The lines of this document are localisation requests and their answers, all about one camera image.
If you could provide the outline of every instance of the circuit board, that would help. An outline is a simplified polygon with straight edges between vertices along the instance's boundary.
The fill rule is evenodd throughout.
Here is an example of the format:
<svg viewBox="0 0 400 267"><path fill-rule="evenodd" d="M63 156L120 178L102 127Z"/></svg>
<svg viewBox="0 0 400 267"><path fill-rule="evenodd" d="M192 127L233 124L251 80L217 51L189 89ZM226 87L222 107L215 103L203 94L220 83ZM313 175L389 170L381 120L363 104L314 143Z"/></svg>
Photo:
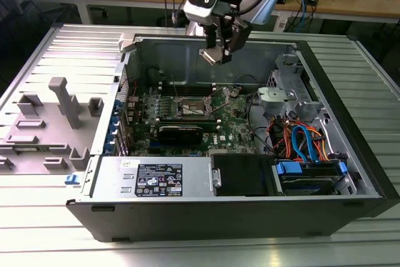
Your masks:
<svg viewBox="0 0 400 267"><path fill-rule="evenodd" d="M210 98L194 96L163 96L148 89L136 98L136 114L131 129L134 143L131 156L210 156L214 153L255 153L254 138L245 117L245 95L232 95L232 87L219 88ZM203 107L211 114L203 116ZM191 124L204 130L201 142L196 145L175 145L154 148L158 144L159 129L164 125Z"/></svg>

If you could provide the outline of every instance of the metal workbench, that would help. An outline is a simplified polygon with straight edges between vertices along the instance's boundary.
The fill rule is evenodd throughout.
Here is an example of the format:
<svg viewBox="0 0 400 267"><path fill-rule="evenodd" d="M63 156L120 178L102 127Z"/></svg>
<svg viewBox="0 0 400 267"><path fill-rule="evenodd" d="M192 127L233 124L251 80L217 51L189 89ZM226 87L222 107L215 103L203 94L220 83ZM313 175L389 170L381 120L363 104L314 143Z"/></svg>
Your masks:
<svg viewBox="0 0 400 267"><path fill-rule="evenodd" d="M121 33L184 34L180 29L64 25L53 28L0 99L0 139L23 92L56 102L48 82L62 74L79 101L107 97L120 60ZM253 33L309 43L364 137L400 192L400 90L368 52L345 36ZM98 266L400 265L400 205L360 219L331 237L101 243L65 208L79 187L65 175L0 176L0 264Z"/></svg>

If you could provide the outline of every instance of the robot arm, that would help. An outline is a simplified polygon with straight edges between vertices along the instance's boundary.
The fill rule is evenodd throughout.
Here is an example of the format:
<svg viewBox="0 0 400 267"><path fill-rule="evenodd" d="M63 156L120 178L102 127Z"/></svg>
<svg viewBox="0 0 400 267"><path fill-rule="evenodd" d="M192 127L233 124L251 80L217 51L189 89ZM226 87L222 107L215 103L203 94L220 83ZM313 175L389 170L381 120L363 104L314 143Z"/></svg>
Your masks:
<svg viewBox="0 0 400 267"><path fill-rule="evenodd" d="M252 29L251 23L241 16L252 11L261 1L255 0L240 10L242 0L187 0L184 5L187 18L202 26L206 35L206 48L200 55L212 65L230 62L231 54L243 48Z"/></svg>

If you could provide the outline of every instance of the motherboard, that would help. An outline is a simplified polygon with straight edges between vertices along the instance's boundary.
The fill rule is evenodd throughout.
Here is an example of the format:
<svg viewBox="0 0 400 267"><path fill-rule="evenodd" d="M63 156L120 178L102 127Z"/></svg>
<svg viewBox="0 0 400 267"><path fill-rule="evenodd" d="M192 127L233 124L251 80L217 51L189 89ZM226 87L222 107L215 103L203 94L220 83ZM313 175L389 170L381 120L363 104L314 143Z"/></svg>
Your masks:
<svg viewBox="0 0 400 267"><path fill-rule="evenodd" d="M129 155L255 153L246 110L246 95L240 88L147 88L129 98Z"/></svg>

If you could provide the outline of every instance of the warning label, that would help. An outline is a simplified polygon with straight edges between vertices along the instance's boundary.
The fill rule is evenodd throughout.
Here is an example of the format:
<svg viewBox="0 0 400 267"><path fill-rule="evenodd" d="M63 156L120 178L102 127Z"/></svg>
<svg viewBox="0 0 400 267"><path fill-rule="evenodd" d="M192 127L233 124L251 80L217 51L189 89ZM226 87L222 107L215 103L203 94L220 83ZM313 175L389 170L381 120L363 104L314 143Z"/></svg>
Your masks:
<svg viewBox="0 0 400 267"><path fill-rule="evenodd" d="M140 164L136 196L182 196L182 164Z"/></svg>

